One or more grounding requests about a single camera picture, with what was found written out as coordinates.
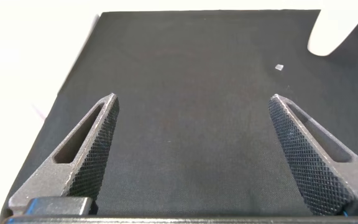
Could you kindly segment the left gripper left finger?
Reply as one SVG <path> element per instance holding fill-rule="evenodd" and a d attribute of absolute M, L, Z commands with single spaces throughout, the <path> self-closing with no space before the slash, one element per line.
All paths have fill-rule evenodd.
<path fill-rule="evenodd" d="M 101 98 L 10 197 L 13 214 L 24 213 L 30 200 L 39 197 L 97 199 L 118 114 L 114 93 Z"/>

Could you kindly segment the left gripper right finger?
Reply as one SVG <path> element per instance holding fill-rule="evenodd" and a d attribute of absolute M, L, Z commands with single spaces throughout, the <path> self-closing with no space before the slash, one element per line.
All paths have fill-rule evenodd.
<path fill-rule="evenodd" d="M 358 155 L 284 96 L 273 95 L 268 111 L 311 212 L 358 216 Z"/>

